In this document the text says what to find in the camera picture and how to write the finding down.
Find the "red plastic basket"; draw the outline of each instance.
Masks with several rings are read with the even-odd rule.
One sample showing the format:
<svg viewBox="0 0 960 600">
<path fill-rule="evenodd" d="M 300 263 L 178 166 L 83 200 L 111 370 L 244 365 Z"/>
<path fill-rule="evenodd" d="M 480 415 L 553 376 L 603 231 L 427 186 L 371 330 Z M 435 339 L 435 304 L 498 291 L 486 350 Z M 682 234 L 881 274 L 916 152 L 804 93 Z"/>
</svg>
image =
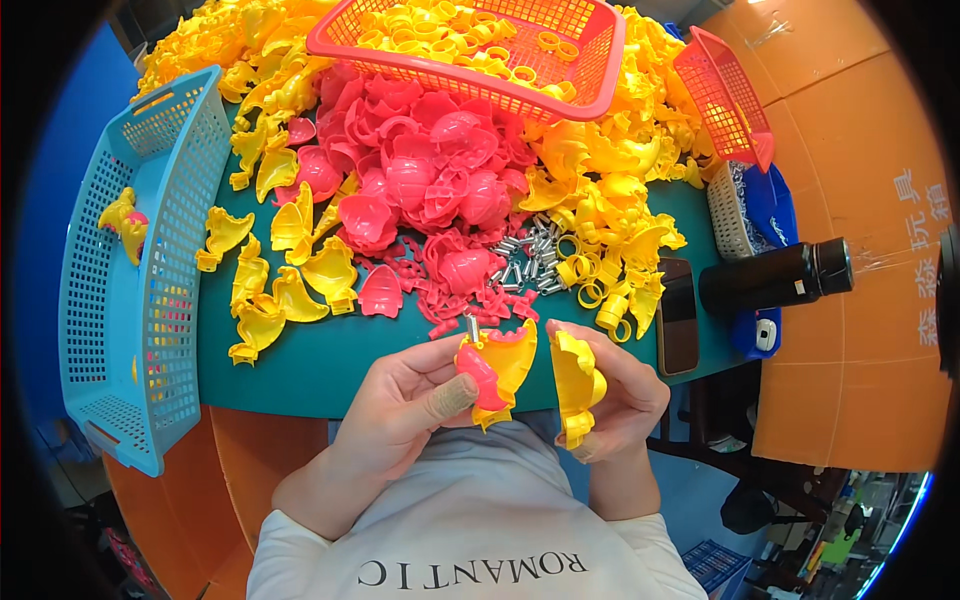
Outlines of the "red plastic basket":
<svg viewBox="0 0 960 600">
<path fill-rule="evenodd" d="M 707 126 L 717 154 L 759 165 L 767 172 L 774 135 L 733 50 L 719 37 L 690 27 L 690 43 L 673 60 Z"/>
<path fill-rule="evenodd" d="M 612 6 L 599 0 L 476 0 L 478 11 L 511 20 L 517 35 L 495 44 L 510 51 L 507 66 L 526 65 L 537 71 L 537 84 L 573 82 L 577 96 L 562 102 L 544 93 L 499 78 L 436 60 L 356 48 L 364 32 L 360 17 L 384 11 L 396 0 L 344 0 L 307 36 L 311 54 L 349 60 L 365 73 L 381 73 L 403 81 L 419 80 L 425 89 L 443 90 L 466 98 L 489 98 L 491 103 L 522 117 L 543 123 L 560 119 L 592 121 L 610 108 L 623 58 L 626 22 Z M 580 50 L 573 62 L 564 62 L 537 45 L 537 34 L 550 31 Z"/>
</svg>

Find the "black thermos bottle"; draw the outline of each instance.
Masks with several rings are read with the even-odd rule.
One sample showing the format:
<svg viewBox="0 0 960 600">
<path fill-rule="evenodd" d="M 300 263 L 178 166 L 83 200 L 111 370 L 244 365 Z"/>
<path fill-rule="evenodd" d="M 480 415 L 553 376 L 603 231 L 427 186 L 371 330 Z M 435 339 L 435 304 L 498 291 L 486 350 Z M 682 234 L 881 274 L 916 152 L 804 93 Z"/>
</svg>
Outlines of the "black thermos bottle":
<svg viewBox="0 0 960 600">
<path fill-rule="evenodd" d="M 802 242 L 704 269 L 700 303 L 713 314 L 807 304 L 853 289 L 850 250 L 842 237 Z"/>
</svg>

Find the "hand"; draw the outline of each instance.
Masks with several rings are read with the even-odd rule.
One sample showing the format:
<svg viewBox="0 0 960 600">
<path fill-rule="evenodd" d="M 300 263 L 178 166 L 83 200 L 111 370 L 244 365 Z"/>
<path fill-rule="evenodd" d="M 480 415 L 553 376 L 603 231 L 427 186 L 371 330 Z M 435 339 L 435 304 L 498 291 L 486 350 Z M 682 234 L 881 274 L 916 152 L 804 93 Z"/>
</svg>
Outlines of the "hand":
<svg viewBox="0 0 960 600">
<path fill-rule="evenodd" d="M 596 368 L 607 378 L 607 394 L 590 408 L 596 424 L 571 454 L 581 463 L 594 463 L 612 460 L 625 449 L 643 445 L 670 402 L 670 388 L 653 368 L 590 327 L 551 319 L 546 331 L 550 336 L 566 331 L 586 341 L 596 358 Z M 557 440 L 561 445 L 563 434 Z"/>
<path fill-rule="evenodd" d="M 374 362 L 329 448 L 332 460 L 365 477 L 393 480 L 406 472 L 430 433 L 477 398 L 473 378 L 457 375 L 453 364 L 461 340 L 443 338 Z"/>
</svg>

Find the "smartphone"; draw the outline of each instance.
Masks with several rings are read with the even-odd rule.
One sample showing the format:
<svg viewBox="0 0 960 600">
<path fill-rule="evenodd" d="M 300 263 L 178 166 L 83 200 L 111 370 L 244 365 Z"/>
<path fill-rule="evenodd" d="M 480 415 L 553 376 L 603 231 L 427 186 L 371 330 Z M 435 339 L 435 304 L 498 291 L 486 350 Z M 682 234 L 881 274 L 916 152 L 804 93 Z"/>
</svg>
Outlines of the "smartphone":
<svg viewBox="0 0 960 600">
<path fill-rule="evenodd" d="M 690 372 L 700 363 L 697 301 L 693 296 L 690 263 L 662 258 L 660 282 L 666 288 L 657 304 L 657 363 L 664 375 Z"/>
</svg>

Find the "orange cardboard box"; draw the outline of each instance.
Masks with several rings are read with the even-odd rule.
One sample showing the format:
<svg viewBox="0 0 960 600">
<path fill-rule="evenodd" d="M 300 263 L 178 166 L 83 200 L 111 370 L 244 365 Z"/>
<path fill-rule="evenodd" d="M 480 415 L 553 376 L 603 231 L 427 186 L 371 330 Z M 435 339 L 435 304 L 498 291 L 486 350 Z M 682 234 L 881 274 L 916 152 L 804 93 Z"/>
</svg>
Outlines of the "orange cardboard box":
<svg viewBox="0 0 960 600">
<path fill-rule="evenodd" d="M 758 82 L 801 238 L 844 236 L 855 273 L 849 294 L 783 310 L 783 347 L 763 369 L 754 454 L 932 468 L 949 392 L 934 285 L 940 232 L 952 217 L 921 99 L 853 0 L 739 0 L 704 27 Z"/>
</svg>

